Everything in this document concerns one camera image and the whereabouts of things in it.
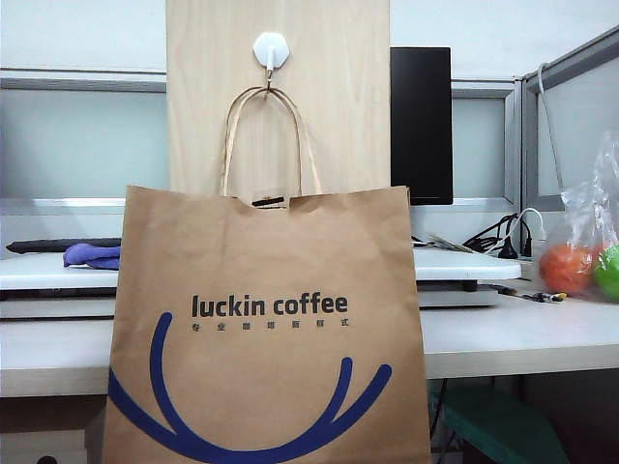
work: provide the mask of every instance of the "blue curved line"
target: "blue curved line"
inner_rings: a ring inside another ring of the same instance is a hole
[[[123,389],[110,370],[109,397],[134,425],[165,447],[186,457],[211,464],[275,464],[300,457],[317,450],[350,428],[371,407],[382,393],[392,375],[392,369],[382,364],[368,387],[353,405],[334,420],[346,398],[352,377],[352,360],[343,358],[334,394],[324,413],[303,434],[294,440],[271,449],[225,449],[196,435],[180,418],[165,387],[162,369],[163,346],[172,321],[170,313],[160,317],[151,345],[151,384],[163,416],[174,432],[148,416]]]

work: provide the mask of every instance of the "clear plastic bag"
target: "clear plastic bag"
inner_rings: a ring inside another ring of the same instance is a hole
[[[547,289],[619,302],[619,132],[602,137],[590,181],[561,193],[565,219],[539,259]]]

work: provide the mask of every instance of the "green stool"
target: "green stool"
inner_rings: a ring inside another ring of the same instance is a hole
[[[431,394],[438,398],[438,392]],[[490,387],[447,389],[441,419],[500,464],[570,464],[552,426],[535,408]]]

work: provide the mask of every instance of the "white hook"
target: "white hook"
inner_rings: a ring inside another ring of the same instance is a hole
[[[273,71],[280,68],[290,55],[285,37],[277,32],[263,32],[253,43],[253,54],[266,68],[267,90],[271,89]]]

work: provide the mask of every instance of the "purple cloth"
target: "purple cloth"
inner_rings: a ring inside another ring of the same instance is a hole
[[[62,258],[65,268],[86,264],[95,269],[118,270],[120,267],[120,247],[75,244],[67,248]]]

